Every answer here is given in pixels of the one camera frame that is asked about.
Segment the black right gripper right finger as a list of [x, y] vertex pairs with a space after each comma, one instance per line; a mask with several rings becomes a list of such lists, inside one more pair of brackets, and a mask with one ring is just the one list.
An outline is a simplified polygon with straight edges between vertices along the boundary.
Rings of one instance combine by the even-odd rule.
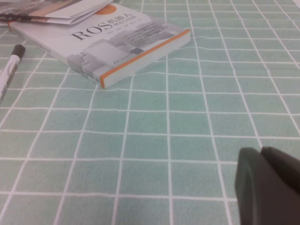
[[261, 154], [283, 182], [299, 194], [300, 161], [273, 147], [263, 147]]

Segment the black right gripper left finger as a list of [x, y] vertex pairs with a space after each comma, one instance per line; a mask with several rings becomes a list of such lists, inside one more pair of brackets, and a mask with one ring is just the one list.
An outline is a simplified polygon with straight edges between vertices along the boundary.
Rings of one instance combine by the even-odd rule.
[[242, 225], [298, 225], [300, 194], [287, 186], [254, 148], [241, 148], [235, 176]]

